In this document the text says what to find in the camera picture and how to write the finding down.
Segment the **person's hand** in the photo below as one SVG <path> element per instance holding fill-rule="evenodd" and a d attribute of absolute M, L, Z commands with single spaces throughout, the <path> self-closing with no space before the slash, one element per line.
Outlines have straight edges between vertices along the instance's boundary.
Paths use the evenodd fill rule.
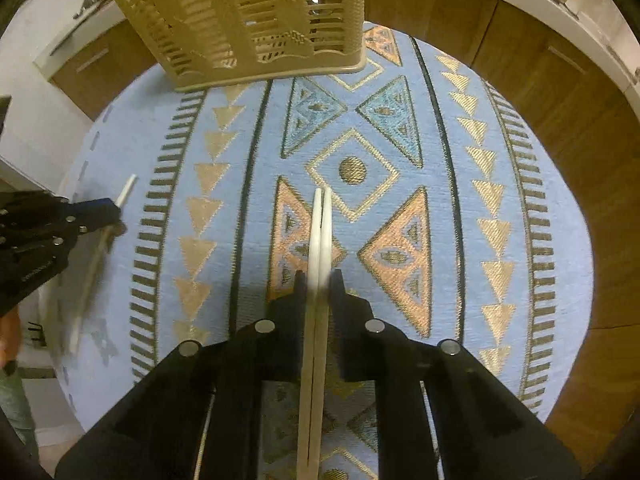
<path fill-rule="evenodd" d="M 0 368 L 4 368 L 9 361 L 16 360 L 21 342 L 22 329 L 20 328 L 20 315 L 16 306 L 13 310 L 0 317 Z"/>

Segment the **metal screw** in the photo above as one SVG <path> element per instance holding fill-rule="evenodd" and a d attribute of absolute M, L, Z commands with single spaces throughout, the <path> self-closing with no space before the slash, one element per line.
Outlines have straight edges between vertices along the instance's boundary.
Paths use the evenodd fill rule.
<path fill-rule="evenodd" d="M 276 324 L 271 319 L 261 319 L 255 324 L 255 331 L 258 334 L 268 334 L 276 329 Z"/>
<path fill-rule="evenodd" d="M 369 319 L 365 324 L 364 328 L 369 330 L 369 332 L 373 332 L 374 334 L 378 334 L 385 329 L 385 324 L 383 321 L 379 319 Z"/>
<path fill-rule="evenodd" d="M 440 350 L 445 354 L 455 355 L 460 352 L 460 345 L 457 341 L 453 341 L 453 339 L 445 339 L 440 343 Z"/>
<path fill-rule="evenodd" d="M 192 357 L 200 351 L 200 345 L 195 341 L 185 341 L 178 347 L 182 357 Z"/>

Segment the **beige basket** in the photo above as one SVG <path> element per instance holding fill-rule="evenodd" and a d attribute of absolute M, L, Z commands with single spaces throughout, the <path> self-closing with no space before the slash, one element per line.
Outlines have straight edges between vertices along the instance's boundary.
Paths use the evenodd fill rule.
<path fill-rule="evenodd" d="M 179 91 L 357 72 L 364 0 L 115 0 Z"/>

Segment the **beige triangle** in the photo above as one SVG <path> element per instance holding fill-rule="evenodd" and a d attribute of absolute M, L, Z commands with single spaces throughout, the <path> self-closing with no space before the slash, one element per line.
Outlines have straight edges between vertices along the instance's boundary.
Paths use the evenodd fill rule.
<path fill-rule="evenodd" d="M 436 56 L 436 59 L 446 66 L 452 72 L 457 72 L 460 68 L 460 62 L 449 56 Z"/>
<path fill-rule="evenodd" d="M 219 108 L 213 108 L 213 113 L 218 120 L 218 127 L 224 130 L 232 121 L 238 117 L 238 114 L 244 110 L 244 106 L 221 106 Z"/>
<path fill-rule="evenodd" d="M 211 132 L 204 134 L 204 140 L 207 145 L 207 151 L 211 156 L 211 160 L 216 160 L 218 155 L 226 150 L 229 143 L 234 140 L 237 134 L 225 134 L 223 132 Z"/>
<path fill-rule="evenodd" d="M 484 205 L 491 213 L 491 216 L 495 218 L 500 209 L 502 203 L 502 192 L 504 186 L 502 184 L 494 184 L 493 182 L 487 182 L 485 180 L 472 180 L 473 185 L 476 187 L 476 191 L 482 197 Z"/>
<path fill-rule="evenodd" d="M 199 238 L 188 236 L 181 236 L 178 241 L 182 250 L 184 266 L 191 277 L 195 278 L 211 256 L 213 249 L 216 248 L 216 243 L 211 240 L 200 240 Z"/>
<path fill-rule="evenodd" d="M 225 86 L 226 102 L 232 105 L 236 102 L 242 92 L 249 88 L 250 84 Z"/>
<path fill-rule="evenodd" d="M 465 92 L 466 85 L 469 84 L 469 78 L 460 74 L 452 74 L 451 72 L 441 72 L 441 74 L 451 81 L 458 90 Z"/>
<path fill-rule="evenodd" d="M 195 166 L 203 195 L 211 193 L 229 168 L 228 164 L 196 164 Z"/>
<path fill-rule="evenodd" d="M 179 342 L 192 339 L 203 345 L 207 343 L 207 339 L 211 335 L 206 330 L 193 326 L 190 322 L 183 319 L 176 319 L 174 321 L 174 333 Z"/>
<path fill-rule="evenodd" d="M 221 200 L 210 200 L 204 197 L 190 196 L 187 199 L 187 208 L 191 216 L 191 224 L 196 234 L 200 236 L 204 229 L 209 225 L 213 215 L 222 206 Z"/>
<path fill-rule="evenodd" d="M 482 364 L 496 377 L 500 375 L 504 363 L 511 352 L 510 346 L 503 346 L 502 348 L 489 348 L 487 350 L 480 351 L 480 358 Z"/>
<path fill-rule="evenodd" d="M 465 149 L 484 173 L 484 177 L 491 178 L 491 174 L 494 172 L 495 152 L 473 146 L 465 146 Z"/>
<path fill-rule="evenodd" d="M 503 220 L 479 218 L 478 225 L 486 239 L 489 241 L 489 245 L 491 245 L 495 251 L 495 257 L 500 259 L 504 254 L 504 248 L 507 246 L 509 232 L 511 231 L 511 223 Z"/>
<path fill-rule="evenodd" d="M 502 303 L 507 295 L 511 274 L 513 273 L 513 262 L 480 262 L 482 270 L 491 283 L 495 297 Z"/>
<path fill-rule="evenodd" d="M 192 282 L 187 278 L 174 278 L 174 283 L 178 288 L 182 311 L 190 321 L 193 321 L 211 292 L 211 287 L 206 283 Z"/>
<path fill-rule="evenodd" d="M 478 98 L 472 95 L 459 94 L 458 92 L 449 92 L 449 95 L 453 97 L 453 100 L 457 102 L 462 109 L 473 117 L 476 113 L 476 107 L 478 106 Z"/>
<path fill-rule="evenodd" d="M 475 142 L 482 146 L 484 134 L 486 133 L 486 123 L 465 117 L 458 117 L 458 121 L 465 127 L 469 135 L 474 138 Z"/>
<path fill-rule="evenodd" d="M 482 313 L 491 328 L 497 345 L 502 341 L 502 336 L 507 331 L 515 310 L 516 306 L 514 304 L 485 305 L 482 307 Z"/>

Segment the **round table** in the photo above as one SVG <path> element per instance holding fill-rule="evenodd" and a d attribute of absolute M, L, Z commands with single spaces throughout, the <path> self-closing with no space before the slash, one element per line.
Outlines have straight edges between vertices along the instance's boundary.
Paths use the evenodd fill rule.
<path fill-rule="evenodd" d="M 546 419 L 590 316 L 583 216 L 491 85 L 405 34 L 364 30 L 361 72 L 178 94 L 155 66 L 95 122 L 65 195 L 115 198 L 138 181 L 75 356 L 70 319 L 97 235 L 50 298 L 47 340 L 85 429 L 180 341 L 223 341 L 291 290 L 318 186 L 334 194 L 334 266 L 350 293 L 410 338 L 458 339 Z M 374 478 L 372 385 L 342 382 L 329 347 L 321 469 Z M 288 478 L 296 388 L 264 395 L 261 467 Z"/>

